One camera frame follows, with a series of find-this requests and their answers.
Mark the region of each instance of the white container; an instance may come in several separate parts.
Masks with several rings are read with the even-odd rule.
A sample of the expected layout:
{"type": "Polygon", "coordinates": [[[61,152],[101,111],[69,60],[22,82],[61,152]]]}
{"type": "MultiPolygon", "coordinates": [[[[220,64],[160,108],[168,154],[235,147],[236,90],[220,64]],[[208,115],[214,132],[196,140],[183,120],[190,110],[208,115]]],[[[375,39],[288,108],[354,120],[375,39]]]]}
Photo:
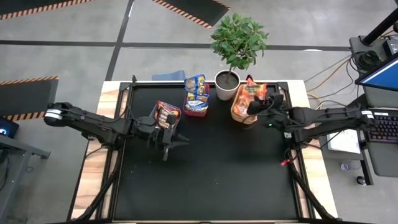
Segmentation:
{"type": "Polygon", "coordinates": [[[238,85],[237,85],[235,88],[231,89],[231,90],[225,90],[225,89],[219,87],[219,86],[217,85],[217,82],[216,82],[217,76],[218,76],[218,75],[221,75],[223,72],[228,72],[228,71],[229,71],[229,70],[221,70],[221,71],[219,71],[219,72],[217,73],[215,79],[214,79],[214,81],[215,81],[215,83],[216,83],[216,92],[217,92],[217,96],[218,96],[218,98],[219,98],[220,100],[230,100],[230,99],[235,95],[236,90],[238,90],[238,87],[239,87],[239,85],[240,85],[240,83],[241,83],[241,78],[239,77],[239,75],[238,75],[236,72],[231,71],[231,73],[232,73],[232,74],[235,74],[236,77],[238,78],[238,85]]]}

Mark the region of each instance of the green leaves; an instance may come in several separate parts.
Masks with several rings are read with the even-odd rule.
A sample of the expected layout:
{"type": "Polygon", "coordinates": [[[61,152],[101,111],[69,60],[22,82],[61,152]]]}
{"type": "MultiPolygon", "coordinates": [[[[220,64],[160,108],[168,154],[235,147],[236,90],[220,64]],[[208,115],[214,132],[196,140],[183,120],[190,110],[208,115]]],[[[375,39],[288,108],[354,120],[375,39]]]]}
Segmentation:
{"type": "Polygon", "coordinates": [[[226,16],[211,35],[214,42],[210,48],[221,56],[221,60],[226,60],[231,69],[248,69],[250,64],[256,64],[256,52],[261,50],[264,56],[267,47],[264,40],[268,33],[261,31],[261,28],[263,26],[253,22],[250,17],[242,17],[236,13],[232,18],[226,16]]]}

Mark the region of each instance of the wooden tabletop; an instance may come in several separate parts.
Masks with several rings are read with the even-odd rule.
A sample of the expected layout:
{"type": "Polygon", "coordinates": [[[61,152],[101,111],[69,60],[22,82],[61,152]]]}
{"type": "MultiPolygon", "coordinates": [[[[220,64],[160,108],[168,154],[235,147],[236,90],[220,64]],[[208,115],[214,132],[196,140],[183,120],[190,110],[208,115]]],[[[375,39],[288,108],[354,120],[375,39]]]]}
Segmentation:
{"type": "MultiPolygon", "coordinates": [[[[122,81],[108,81],[103,83],[101,97],[99,98],[98,109],[96,113],[109,118],[114,118],[119,86],[121,82],[122,81]]],[[[303,80],[264,80],[262,82],[287,82],[292,106],[310,106],[303,80]]],[[[123,98],[120,111],[124,110],[125,105],[126,96],[123,98]]],[[[318,141],[312,141],[311,144],[319,146],[318,141]]],[[[90,141],[88,144],[87,154],[99,147],[100,144],[97,140],[90,141]]],[[[334,217],[337,217],[335,201],[333,200],[328,174],[326,173],[326,167],[323,161],[321,150],[314,147],[307,147],[303,149],[302,152],[311,191],[314,193],[319,202],[326,208],[326,210],[334,217]]],[[[96,194],[100,191],[105,167],[106,153],[107,149],[101,149],[85,159],[81,176],[78,181],[76,197],[74,200],[72,200],[73,210],[71,218],[79,217],[93,201],[96,194]]],[[[116,158],[117,153],[117,151],[114,151],[112,158],[116,158]]],[[[297,160],[295,161],[295,165],[298,169],[299,165],[297,160]]],[[[111,189],[105,196],[102,212],[103,218],[106,218],[108,214],[110,192],[111,189]]],[[[300,188],[298,194],[300,197],[300,203],[302,205],[303,215],[304,217],[308,217],[306,198],[300,188]]]]}

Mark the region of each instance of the potted plant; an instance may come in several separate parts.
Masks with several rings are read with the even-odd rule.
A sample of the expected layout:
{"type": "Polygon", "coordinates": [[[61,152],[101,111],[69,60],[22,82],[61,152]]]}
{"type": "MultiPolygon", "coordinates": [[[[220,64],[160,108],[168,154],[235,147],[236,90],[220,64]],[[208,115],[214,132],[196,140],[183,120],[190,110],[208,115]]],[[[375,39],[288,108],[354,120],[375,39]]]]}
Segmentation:
{"type": "Polygon", "coordinates": [[[216,74],[216,92],[221,100],[229,100],[238,89],[240,78],[234,72],[235,68],[241,70],[248,69],[250,64],[256,64],[256,52],[264,50],[267,45],[264,40],[268,33],[260,31],[263,26],[253,22],[250,17],[243,18],[236,13],[232,18],[226,16],[211,38],[214,42],[211,48],[214,53],[221,56],[221,60],[226,60],[229,70],[222,70],[216,74]]]}

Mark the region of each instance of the white flower pot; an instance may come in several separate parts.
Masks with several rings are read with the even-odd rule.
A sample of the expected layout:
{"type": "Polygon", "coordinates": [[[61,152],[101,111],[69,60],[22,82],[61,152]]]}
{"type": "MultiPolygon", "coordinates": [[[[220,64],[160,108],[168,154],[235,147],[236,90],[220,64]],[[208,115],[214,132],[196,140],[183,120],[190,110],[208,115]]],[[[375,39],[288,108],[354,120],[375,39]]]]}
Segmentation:
{"type": "Polygon", "coordinates": [[[231,71],[231,74],[235,75],[236,78],[238,79],[238,84],[236,85],[236,87],[234,87],[234,88],[232,88],[230,90],[227,90],[227,89],[224,89],[224,88],[220,87],[219,83],[217,83],[217,76],[222,75],[224,72],[228,72],[228,71],[229,70],[219,71],[217,73],[216,77],[215,77],[217,96],[221,100],[230,100],[235,95],[236,90],[238,90],[239,84],[241,83],[241,79],[240,79],[239,75],[236,72],[231,71]]]}

